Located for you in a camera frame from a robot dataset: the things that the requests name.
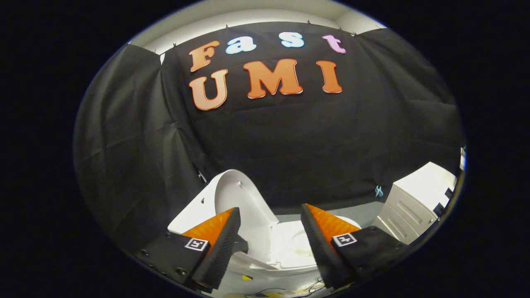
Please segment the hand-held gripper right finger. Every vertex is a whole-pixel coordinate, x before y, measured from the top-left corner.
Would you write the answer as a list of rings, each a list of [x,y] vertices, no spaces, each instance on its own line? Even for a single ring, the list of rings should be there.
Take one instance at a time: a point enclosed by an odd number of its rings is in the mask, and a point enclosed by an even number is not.
[[[307,203],[301,205],[300,216],[327,288],[369,281],[396,265],[409,249],[377,226],[358,228]]]

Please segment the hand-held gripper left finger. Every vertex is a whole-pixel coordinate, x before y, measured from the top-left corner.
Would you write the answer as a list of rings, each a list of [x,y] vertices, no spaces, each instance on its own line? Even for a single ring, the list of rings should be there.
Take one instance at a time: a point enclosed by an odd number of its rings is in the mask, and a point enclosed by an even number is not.
[[[240,210],[233,207],[177,234],[167,232],[135,252],[152,272],[178,286],[217,290],[232,255],[241,251]]]

